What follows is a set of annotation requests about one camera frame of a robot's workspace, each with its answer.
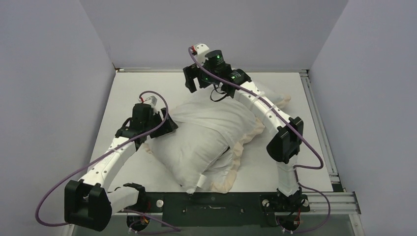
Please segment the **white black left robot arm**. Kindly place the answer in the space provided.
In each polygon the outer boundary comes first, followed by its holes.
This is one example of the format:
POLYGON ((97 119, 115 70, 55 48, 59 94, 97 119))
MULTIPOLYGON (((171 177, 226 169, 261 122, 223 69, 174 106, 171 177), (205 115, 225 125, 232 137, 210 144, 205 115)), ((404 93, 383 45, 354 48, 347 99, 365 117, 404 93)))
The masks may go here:
POLYGON ((126 161, 148 138, 171 133, 177 127, 167 107, 158 112, 154 102, 135 104, 132 116, 116 131, 104 157, 97 158, 78 181, 71 180, 66 184, 65 222, 100 232, 115 213, 125 209, 149 210, 151 205, 144 186, 126 183, 113 191, 109 191, 109 187, 126 161))

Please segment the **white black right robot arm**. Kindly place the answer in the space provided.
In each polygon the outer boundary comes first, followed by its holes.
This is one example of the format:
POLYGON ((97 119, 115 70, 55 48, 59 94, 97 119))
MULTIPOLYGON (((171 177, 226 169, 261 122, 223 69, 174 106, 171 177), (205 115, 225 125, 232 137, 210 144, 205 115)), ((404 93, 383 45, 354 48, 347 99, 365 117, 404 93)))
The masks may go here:
POLYGON ((194 63, 183 72, 190 92, 211 85, 220 87, 226 97, 245 106, 269 131, 272 139, 266 150, 278 166, 278 204, 283 210, 291 210, 302 194, 296 163, 303 141, 303 120, 289 116, 274 105, 246 72, 226 63, 221 50, 191 46, 188 53, 194 63))

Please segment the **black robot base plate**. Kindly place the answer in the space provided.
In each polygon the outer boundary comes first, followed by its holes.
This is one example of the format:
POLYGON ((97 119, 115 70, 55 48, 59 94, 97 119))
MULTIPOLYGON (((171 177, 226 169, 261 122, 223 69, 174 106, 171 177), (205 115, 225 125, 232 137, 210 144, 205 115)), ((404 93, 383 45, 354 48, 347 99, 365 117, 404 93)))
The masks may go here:
POLYGON ((152 223, 152 216, 160 216, 163 227, 272 227, 276 223, 296 227, 299 214, 310 211, 307 200, 302 195, 290 203, 276 192, 147 192, 140 194, 138 204, 128 207, 146 216, 130 215, 127 221, 138 220, 133 226, 137 231, 152 223))

